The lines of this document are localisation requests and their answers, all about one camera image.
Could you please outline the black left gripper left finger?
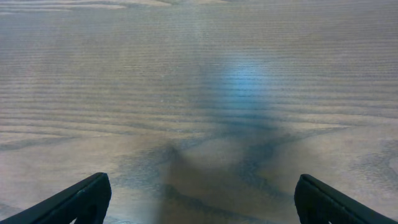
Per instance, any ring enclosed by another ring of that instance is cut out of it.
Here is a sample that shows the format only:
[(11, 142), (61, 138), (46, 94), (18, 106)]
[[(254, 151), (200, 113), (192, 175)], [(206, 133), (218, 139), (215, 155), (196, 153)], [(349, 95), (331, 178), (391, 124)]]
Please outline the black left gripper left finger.
[(98, 172), (1, 224), (103, 224), (110, 200), (108, 175)]

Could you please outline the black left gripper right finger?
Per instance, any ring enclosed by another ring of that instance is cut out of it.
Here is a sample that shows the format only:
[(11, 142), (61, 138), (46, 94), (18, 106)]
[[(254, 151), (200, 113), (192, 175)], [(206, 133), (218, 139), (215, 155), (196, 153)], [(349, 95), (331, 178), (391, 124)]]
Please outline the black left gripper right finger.
[(308, 174), (302, 174), (294, 192), (301, 224), (397, 224)]

